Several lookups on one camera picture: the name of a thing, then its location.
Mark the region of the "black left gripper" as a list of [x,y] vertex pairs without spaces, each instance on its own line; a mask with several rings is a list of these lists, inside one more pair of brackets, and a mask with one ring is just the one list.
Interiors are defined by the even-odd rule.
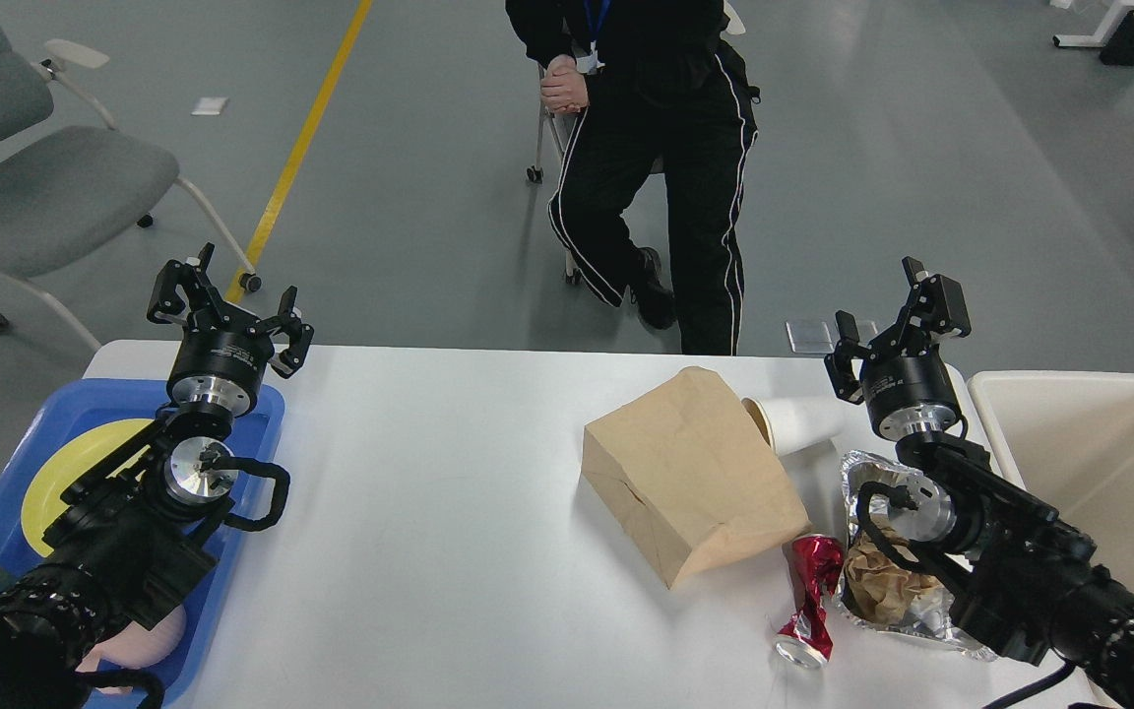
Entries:
[[[198,255],[172,259],[158,271],[146,319],[154,324],[183,328],[183,341],[167,378],[166,391],[175,405],[204,403],[243,417],[257,407],[266,366],[284,380],[305,363],[315,328],[296,306],[298,288],[288,287],[274,315],[255,320],[246,332],[232,332],[232,305],[208,277],[215,244]],[[274,349],[272,337],[284,335],[286,346]]]

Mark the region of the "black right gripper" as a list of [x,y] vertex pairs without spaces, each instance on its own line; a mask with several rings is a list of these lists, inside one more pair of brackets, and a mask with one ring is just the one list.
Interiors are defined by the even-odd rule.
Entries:
[[[960,282],[928,271],[914,258],[902,260],[902,269],[909,292],[896,322],[868,346],[860,341],[855,316],[838,310],[838,340],[824,357],[833,395],[854,405],[865,403],[870,427],[886,440],[945,432],[963,420],[948,369],[936,352],[942,341],[973,331]],[[864,362],[864,393],[855,373],[857,360]]]

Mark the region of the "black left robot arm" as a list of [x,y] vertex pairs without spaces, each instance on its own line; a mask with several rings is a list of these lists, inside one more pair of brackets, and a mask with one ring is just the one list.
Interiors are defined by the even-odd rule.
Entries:
[[179,609],[215,569],[204,545],[217,529],[260,533],[284,516],[288,471],[234,455],[226,439],[256,408],[266,369],[289,378],[303,366],[314,328],[296,287],[266,318],[226,301],[208,277],[213,251],[156,275],[146,316],[183,329],[169,399],[64,489],[66,510],[43,534],[51,551],[0,592],[0,708],[81,708],[118,686],[161,706],[156,675],[81,661],[127,625],[153,628]]

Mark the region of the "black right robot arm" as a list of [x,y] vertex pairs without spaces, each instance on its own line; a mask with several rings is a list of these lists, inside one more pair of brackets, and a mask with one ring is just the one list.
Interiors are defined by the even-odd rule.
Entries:
[[995,475],[990,455],[953,427],[964,423],[941,343],[972,331],[957,280],[902,260],[908,299],[896,322],[863,341],[838,311],[824,363],[838,399],[868,408],[909,476],[854,491],[858,530],[902,569],[939,579],[950,619],[995,655],[1063,668],[995,700],[1005,708],[1081,670],[1134,708],[1134,594],[1091,562],[1097,545],[1057,508]]

